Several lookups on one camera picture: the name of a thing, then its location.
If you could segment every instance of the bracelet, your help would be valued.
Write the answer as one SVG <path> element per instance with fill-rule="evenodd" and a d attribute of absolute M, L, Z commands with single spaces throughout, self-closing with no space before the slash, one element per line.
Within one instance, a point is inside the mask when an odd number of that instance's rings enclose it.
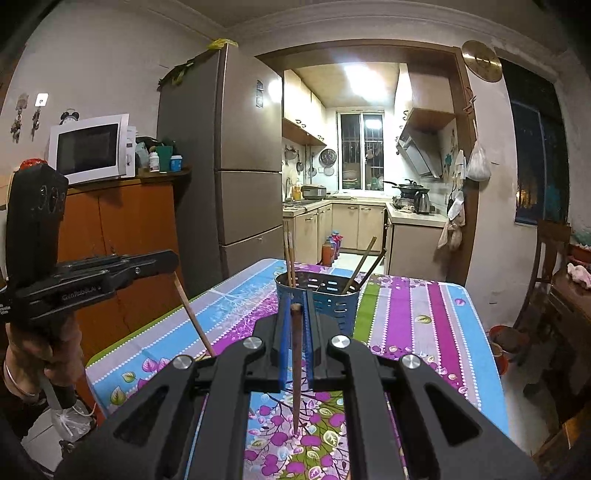
<path fill-rule="evenodd" d="M 16 388 L 19 393 L 21 393 L 22 395 L 25 395 L 25 397 L 27 397 L 27 399 L 32 400 L 33 398 L 38 398 L 39 394 L 38 393 L 29 393 L 29 392 L 25 392 L 21 387 L 19 387 L 17 385 L 17 382 L 14 380 L 14 378 L 12 377 L 12 374 L 10 373 L 10 370 L 8 369 L 8 364 L 6 363 L 6 360 L 4 360 L 4 369 L 6 370 L 6 373 L 8 374 L 8 378 L 10 379 L 10 382 L 14 385 L 14 388 Z"/>

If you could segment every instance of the ceiling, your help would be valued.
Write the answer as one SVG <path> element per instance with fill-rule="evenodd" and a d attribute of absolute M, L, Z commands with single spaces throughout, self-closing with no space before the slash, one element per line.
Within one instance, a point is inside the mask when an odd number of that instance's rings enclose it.
<path fill-rule="evenodd" d="M 317 65 L 304 67 L 295 72 L 327 107 L 350 107 L 350 106 L 387 106 L 394 103 L 394 93 L 398 84 L 400 67 L 398 63 L 366 62 L 362 65 L 369 68 L 384 81 L 386 99 L 389 102 L 370 102 L 353 92 L 345 67 L 350 63 L 333 63 L 330 65 Z"/>
<path fill-rule="evenodd" d="M 308 5 L 334 3 L 342 0 L 180 0 L 223 27 L 265 15 Z M 366 0 L 353 0 L 363 3 Z M 555 17 L 544 12 L 534 0 L 408 0 L 421 4 L 438 5 L 477 15 L 512 28 L 519 33 L 555 50 L 566 41 Z"/>

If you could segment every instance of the range hood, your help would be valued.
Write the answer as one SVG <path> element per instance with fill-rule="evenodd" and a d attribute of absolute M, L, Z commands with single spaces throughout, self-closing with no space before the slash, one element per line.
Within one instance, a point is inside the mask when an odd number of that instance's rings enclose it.
<path fill-rule="evenodd" d="M 398 140 L 398 151 L 411 162 L 421 178 L 441 178 L 441 154 L 437 134 L 406 127 Z"/>

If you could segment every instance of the human hand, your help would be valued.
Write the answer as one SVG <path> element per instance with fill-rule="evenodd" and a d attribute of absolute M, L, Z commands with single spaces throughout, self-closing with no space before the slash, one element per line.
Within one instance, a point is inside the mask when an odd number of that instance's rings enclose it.
<path fill-rule="evenodd" d="M 53 347 L 41 336 L 26 332 L 7 323 L 8 349 L 5 363 L 18 388 L 7 378 L 7 388 L 17 397 L 26 399 L 26 395 L 40 392 L 38 375 L 43 371 L 54 385 L 66 387 L 72 385 L 84 373 L 80 341 L 82 333 L 73 317 L 63 325 L 60 342 Z"/>

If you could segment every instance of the green cup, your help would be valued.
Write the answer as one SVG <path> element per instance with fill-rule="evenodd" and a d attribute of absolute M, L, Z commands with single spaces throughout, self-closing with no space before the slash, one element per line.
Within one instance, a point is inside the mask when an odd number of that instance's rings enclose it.
<path fill-rule="evenodd" d="M 170 157 L 173 156 L 173 148 L 168 146 L 156 147 L 156 153 L 160 159 L 160 173 L 170 171 Z"/>

